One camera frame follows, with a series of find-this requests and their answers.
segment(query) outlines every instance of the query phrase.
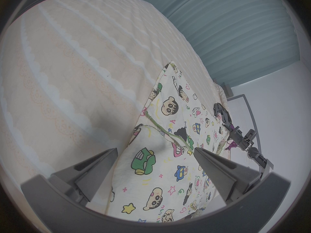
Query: bed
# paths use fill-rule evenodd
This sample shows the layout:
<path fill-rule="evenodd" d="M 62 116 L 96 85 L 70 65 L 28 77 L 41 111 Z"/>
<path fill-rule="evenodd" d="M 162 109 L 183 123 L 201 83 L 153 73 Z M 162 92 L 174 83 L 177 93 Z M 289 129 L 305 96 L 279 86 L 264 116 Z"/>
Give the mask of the bed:
<path fill-rule="evenodd" d="M 189 42 L 142 0 L 46 0 L 14 21 L 0 51 L 2 180 L 41 229 L 20 184 L 105 149 L 120 155 L 171 60 L 210 113 L 229 110 Z M 105 211 L 111 177 L 89 208 Z"/>

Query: mattress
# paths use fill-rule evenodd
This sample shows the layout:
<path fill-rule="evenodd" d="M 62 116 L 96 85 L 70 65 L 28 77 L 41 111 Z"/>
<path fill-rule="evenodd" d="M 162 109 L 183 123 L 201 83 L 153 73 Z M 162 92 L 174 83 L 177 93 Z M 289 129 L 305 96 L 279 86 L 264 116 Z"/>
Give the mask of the mattress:
<path fill-rule="evenodd" d="M 0 51 L 0 161 L 19 190 L 105 149 L 120 155 L 171 60 L 210 113 L 227 107 L 185 37 L 142 0 L 46 0 L 14 21 Z M 111 177 L 90 208 L 104 212 Z"/>

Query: white fabric with cartoon characters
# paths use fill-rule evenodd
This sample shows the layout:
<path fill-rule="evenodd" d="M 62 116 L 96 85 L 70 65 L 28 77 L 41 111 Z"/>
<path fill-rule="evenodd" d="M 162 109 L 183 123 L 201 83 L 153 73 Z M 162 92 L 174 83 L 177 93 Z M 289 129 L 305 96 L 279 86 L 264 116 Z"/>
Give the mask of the white fabric with cartoon characters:
<path fill-rule="evenodd" d="M 162 70 L 114 171 L 106 214 L 137 222 L 172 222 L 204 209 L 215 187 L 195 147 L 220 154 L 228 132 L 177 66 Z"/>

